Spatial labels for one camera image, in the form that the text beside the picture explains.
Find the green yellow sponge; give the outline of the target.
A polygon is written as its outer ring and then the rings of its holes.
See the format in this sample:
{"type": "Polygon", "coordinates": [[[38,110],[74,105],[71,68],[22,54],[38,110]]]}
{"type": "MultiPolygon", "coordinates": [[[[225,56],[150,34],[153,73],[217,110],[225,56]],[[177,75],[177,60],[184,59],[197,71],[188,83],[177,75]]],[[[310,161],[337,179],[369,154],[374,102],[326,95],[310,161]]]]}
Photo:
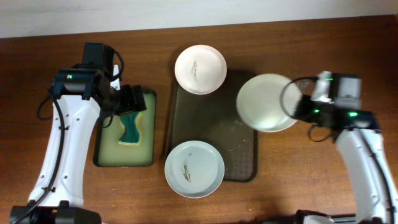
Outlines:
{"type": "Polygon", "coordinates": [[[141,141],[141,130],[139,123],[142,118],[142,112],[133,112],[120,117],[122,135],[118,143],[123,145],[137,146],[141,141]]]}

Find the cream white plate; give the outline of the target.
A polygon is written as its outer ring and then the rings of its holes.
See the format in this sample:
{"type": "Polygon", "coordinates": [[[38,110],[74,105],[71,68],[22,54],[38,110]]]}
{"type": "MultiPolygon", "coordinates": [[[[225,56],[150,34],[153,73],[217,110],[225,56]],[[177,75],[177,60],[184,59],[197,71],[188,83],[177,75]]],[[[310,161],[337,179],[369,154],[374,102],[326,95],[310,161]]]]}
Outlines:
{"type": "Polygon", "coordinates": [[[273,73],[257,75],[239,90],[236,109],[250,128],[274,133],[293,126],[291,118],[302,92],[290,79],[273,73]]]}

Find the light grey plate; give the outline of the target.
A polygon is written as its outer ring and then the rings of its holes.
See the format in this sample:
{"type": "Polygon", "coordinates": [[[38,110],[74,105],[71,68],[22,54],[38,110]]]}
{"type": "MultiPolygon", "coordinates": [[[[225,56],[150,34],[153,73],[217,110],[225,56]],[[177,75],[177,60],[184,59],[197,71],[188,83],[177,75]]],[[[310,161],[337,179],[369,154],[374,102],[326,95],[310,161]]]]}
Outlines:
{"type": "Polygon", "coordinates": [[[203,141],[186,141],[168,154],[164,174],[170,188],[186,198],[203,198],[221,185],[224,160],[218,150],[203,141]]]}

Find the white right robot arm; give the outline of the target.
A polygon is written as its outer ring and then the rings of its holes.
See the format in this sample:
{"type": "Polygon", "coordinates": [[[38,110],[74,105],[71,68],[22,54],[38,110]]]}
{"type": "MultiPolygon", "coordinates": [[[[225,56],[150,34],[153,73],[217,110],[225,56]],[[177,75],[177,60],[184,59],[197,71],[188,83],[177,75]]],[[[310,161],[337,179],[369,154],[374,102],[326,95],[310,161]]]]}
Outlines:
{"type": "Polygon", "coordinates": [[[310,80],[315,89],[301,97],[293,117],[330,130],[354,190],[356,222],[397,223],[397,188],[376,115],[361,109],[361,79],[324,71],[310,80]]]}

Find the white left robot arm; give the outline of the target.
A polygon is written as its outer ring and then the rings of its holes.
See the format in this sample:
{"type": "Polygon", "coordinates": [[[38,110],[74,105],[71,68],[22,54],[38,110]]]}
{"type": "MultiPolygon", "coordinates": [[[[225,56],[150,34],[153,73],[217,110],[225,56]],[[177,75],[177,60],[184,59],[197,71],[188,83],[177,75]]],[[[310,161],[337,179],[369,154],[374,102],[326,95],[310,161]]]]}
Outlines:
{"type": "Polygon", "coordinates": [[[101,223],[83,207],[83,175],[98,121],[146,109],[139,85],[116,87],[114,68],[61,69],[49,89],[52,129],[39,178],[26,206],[14,206],[10,223],[101,223]]]}

